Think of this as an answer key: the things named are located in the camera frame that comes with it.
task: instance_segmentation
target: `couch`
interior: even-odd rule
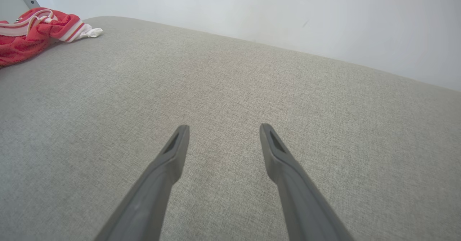
[[[0,69],[0,240],[92,240],[177,126],[160,239],[287,240],[270,123],[356,240],[461,239],[461,92],[133,18]]]

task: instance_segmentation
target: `gray fabric cushion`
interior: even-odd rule
[[[131,18],[0,70],[0,239],[92,240],[191,126],[162,240],[287,240],[272,124],[357,240],[461,238],[461,93]]]

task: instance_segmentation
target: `red garment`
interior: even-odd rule
[[[0,21],[0,66],[39,54],[52,39],[72,42],[82,33],[84,25],[76,15],[46,8],[31,9],[13,24]]]

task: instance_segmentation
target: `white wall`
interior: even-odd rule
[[[23,0],[0,0],[0,21],[14,23],[28,7]]]
[[[461,91],[461,0],[38,2],[82,18],[140,18],[319,54]]]

